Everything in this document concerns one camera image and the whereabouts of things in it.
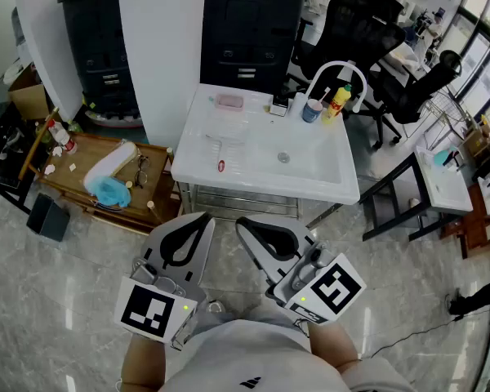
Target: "sink drain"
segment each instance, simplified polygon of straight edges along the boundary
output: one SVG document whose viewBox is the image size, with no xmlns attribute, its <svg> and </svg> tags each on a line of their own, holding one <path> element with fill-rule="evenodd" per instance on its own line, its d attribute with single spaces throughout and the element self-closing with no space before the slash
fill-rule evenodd
<svg viewBox="0 0 490 392">
<path fill-rule="evenodd" d="M 288 155 L 287 153 L 279 153 L 278 154 L 278 160 L 283 163 L 283 164 L 286 164 L 288 163 L 289 161 L 291 161 L 291 157 L 290 155 Z"/>
</svg>

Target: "gray trash can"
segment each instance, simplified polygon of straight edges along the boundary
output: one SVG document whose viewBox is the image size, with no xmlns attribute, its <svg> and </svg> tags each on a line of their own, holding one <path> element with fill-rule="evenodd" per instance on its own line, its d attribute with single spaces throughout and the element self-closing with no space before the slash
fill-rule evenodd
<svg viewBox="0 0 490 392">
<path fill-rule="evenodd" d="M 55 241 L 64 239 L 68 223 L 69 214 L 45 194 L 38 195 L 27 220 L 33 232 Z"/>
</svg>

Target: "adidas logo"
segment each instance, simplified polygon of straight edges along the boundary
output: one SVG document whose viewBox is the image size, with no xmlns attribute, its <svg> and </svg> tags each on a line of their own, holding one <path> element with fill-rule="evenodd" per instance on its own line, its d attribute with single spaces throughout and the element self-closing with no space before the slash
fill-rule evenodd
<svg viewBox="0 0 490 392">
<path fill-rule="evenodd" d="M 254 379 L 251 379 L 250 381 L 242 382 L 240 385 L 246 386 L 248 389 L 254 389 L 256 388 L 256 385 L 260 381 L 260 377 L 255 377 Z"/>
</svg>

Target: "glasses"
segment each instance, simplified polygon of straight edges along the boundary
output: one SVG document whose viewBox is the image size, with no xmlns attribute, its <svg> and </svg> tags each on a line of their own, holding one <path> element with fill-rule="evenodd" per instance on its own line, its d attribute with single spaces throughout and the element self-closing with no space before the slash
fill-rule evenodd
<svg viewBox="0 0 490 392">
<path fill-rule="evenodd" d="M 149 157 L 144 157 L 141 155 L 138 157 L 138 171 L 134 176 L 134 186 L 144 188 L 144 184 L 147 183 L 147 173 L 144 170 L 147 170 L 150 166 Z"/>
</svg>

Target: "black office chair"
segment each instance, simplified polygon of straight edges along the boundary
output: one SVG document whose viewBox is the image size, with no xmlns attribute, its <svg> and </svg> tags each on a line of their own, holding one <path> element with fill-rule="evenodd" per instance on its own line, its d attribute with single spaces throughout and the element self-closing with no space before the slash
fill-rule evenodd
<svg viewBox="0 0 490 392">
<path fill-rule="evenodd" d="M 372 14 L 386 22 L 397 23 L 403 5 L 397 0 L 352 0 L 370 7 Z"/>
<path fill-rule="evenodd" d="M 428 74 L 420 80 L 411 76 L 406 87 L 384 69 L 371 71 L 368 75 L 368 84 L 374 91 L 374 100 L 383 101 L 383 105 L 377 108 L 364 101 L 363 104 L 368 107 L 368 110 L 360 110 L 356 114 L 370 116 L 377 122 L 379 140 L 372 147 L 379 149 L 383 145 L 383 123 L 396 135 L 392 140 L 393 145 L 401 140 L 401 134 L 384 116 L 385 114 L 392 114 L 397 123 L 417 122 L 422 105 L 433 93 L 460 76 L 461 71 L 461 56 L 454 51 L 443 51 L 439 63 Z M 344 113 L 344 118 L 347 119 L 351 114 L 351 112 Z"/>
<path fill-rule="evenodd" d="M 396 24 L 378 19 L 373 14 L 373 7 L 358 4 L 353 0 L 331 0 L 328 4 L 327 19 L 323 33 L 316 46 L 303 42 L 305 24 L 302 20 L 296 36 L 296 44 L 292 53 L 292 63 L 299 65 L 303 75 L 312 80 L 318 69 L 333 60 L 353 61 L 365 77 L 370 68 L 383 56 L 396 48 L 405 39 L 405 32 Z M 320 98 L 326 87 L 332 91 L 327 101 L 335 94 L 335 90 L 345 85 L 337 75 L 342 67 L 326 69 L 316 83 L 313 98 Z M 305 80 L 288 74 L 297 82 L 302 91 L 309 86 Z M 357 95 L 363 84 L 357 74 L 352 76 L 352 94 Z"/>
</svg>

